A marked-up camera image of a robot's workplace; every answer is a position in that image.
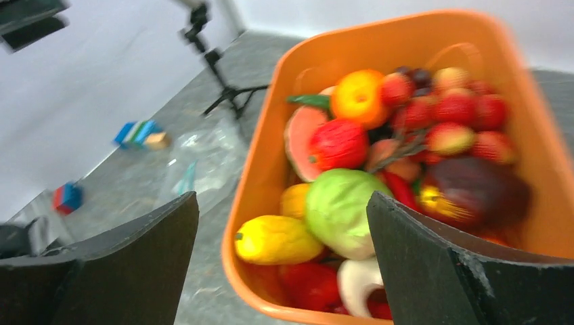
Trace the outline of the orange fruit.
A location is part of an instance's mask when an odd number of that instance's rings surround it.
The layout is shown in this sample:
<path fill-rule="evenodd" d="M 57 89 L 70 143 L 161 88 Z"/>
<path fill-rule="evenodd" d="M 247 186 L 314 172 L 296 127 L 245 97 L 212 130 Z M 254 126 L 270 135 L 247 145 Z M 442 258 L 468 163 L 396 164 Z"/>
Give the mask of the orange fruit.
<path fill-rule="evenodd" d="M 346 74 L 330 95 L 330 108 L 336 118 L 346 118 L 370 130 L 389 119 L 389 109 L 382 103 L 384 75 L 371 69 Z"/>

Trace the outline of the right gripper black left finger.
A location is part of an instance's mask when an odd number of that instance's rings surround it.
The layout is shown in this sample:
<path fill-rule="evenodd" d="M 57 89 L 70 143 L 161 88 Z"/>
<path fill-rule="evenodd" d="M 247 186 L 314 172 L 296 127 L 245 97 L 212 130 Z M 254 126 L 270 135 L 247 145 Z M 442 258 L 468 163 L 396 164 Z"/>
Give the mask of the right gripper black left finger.
<path fill-rule="evenodd" d="M 2 324 L 172 324 L 198 229 L 195 192 L 38 257 L 1 261 Z"/>

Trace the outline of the dark purple grape bunch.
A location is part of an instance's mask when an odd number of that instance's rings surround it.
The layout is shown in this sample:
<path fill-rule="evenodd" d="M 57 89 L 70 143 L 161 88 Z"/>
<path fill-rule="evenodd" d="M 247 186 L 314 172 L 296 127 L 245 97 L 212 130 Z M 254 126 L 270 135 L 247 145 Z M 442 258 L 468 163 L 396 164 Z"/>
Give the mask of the dark purple grape bunch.
<path fill-rule="evenodd" d="M 433 91 L 432 75 L 428 70 L 400 66 L 395 69 L 395 72 L 406 75 L 412 81 L 414 84 L 414 97 L 429 95 Z"/>

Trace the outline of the red strawberry toy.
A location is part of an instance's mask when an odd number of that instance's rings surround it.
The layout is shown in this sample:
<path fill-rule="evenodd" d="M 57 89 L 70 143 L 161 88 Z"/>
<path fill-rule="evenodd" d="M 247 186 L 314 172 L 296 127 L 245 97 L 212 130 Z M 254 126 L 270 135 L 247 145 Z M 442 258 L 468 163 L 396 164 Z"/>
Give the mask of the red strawberry toy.
<path fill-rule="evenodd" d="M 358 169 L 368 157 L 365 129 L 354 121 L 336 118 L 318 127 L 309 140 L 309 162 L 320 171 Z"/>

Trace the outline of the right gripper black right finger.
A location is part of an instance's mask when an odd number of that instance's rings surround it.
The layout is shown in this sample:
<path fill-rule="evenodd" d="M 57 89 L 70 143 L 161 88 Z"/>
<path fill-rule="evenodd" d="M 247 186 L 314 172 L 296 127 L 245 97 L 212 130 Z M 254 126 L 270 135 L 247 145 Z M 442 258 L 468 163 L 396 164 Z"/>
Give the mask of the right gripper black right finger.
<path fill-rule="evenodd" d="M 488 242 L 381 192 L 366 211 L 394 323 L 573 323 L 572 260 Z"/>

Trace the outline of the dark purple mangosteen toy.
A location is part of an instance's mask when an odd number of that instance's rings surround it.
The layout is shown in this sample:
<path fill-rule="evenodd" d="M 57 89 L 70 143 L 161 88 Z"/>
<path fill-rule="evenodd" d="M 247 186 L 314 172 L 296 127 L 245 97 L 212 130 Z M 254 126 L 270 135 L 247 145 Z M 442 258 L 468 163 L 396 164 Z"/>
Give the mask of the dark purple mangosteen toy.
<path fill-rule="evenodd" d="M 458 229 L 509 224 L 531 205 L 530 185 L 509 167 L 462 156 L 431 166 L 420 186 L 424 214 Z"/>

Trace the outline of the clear zip top bag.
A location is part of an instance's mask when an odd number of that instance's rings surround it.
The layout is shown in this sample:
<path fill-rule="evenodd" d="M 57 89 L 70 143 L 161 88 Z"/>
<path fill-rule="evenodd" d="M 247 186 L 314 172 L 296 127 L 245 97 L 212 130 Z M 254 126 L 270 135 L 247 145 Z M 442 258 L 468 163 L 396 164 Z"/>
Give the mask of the clear zip top bag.
<path fill-rule="evenodd" d="M 181 135 L 173 144 L 155 207 L 194 191 L 200 216 L 205 215 L 235 189 L 246 151 L 234 119 L 220 118 Z"/>

